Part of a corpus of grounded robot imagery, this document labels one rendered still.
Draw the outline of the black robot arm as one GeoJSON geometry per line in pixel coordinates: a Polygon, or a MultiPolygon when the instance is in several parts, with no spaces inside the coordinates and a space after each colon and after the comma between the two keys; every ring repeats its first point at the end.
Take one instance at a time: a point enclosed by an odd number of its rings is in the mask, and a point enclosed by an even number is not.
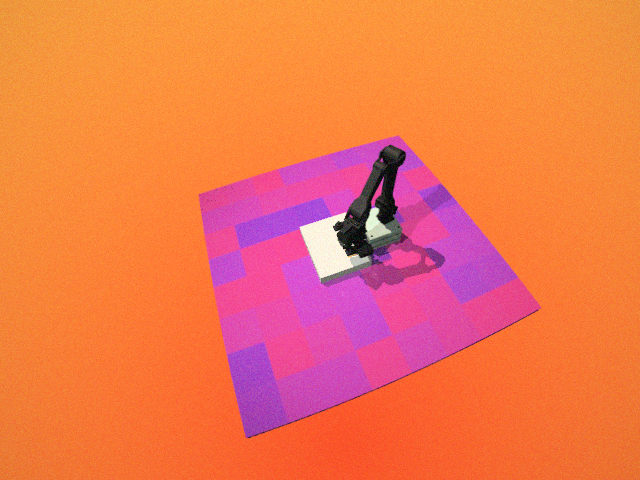
{"type": "MultiPolygon", "coordinates": [[[[347,224],[337,232],[337,240],[343,250],[349,250],[352,245],[357,244],[355,236],[366,229],[366,222],[372,209],[372,197],[375,195],[383,177],[381,195],[376,197],[374,205],[378,208],[377,217],[379,221],[386,224],[395,218],[398,210],[395,206],[393,192],[398,168],[404,163],[406,153],[389,145],[380,151],[379,159],[373,163],[373,169],[365,183],[360,196],[350,205],[344,220],[347,224]],[[383,162],[381,159],[383,158],[383,162]],[[351,218],[350,215],[353,217],[351,218]]],[[[383,225],[384,225],[383,224],[383,225]]]]}

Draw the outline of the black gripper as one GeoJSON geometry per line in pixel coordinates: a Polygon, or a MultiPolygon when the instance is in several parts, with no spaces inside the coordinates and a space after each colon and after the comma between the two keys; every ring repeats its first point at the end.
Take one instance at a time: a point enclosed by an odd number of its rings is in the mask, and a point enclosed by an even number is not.
{"type": "Polygon", "coordinates": [[[367,238],[366,234],[367,233],[367,229],[365,229],[363,232],[358,233],[354,238],[357,242],[357,244],[355,244],[354,248],[356,249],[358,255],[360,258],[364,258],[367,256],[370,256],[374,253],[374,250],[371,246],[371,244],[368,244],[368,242],[364,239],[367,238]]]}

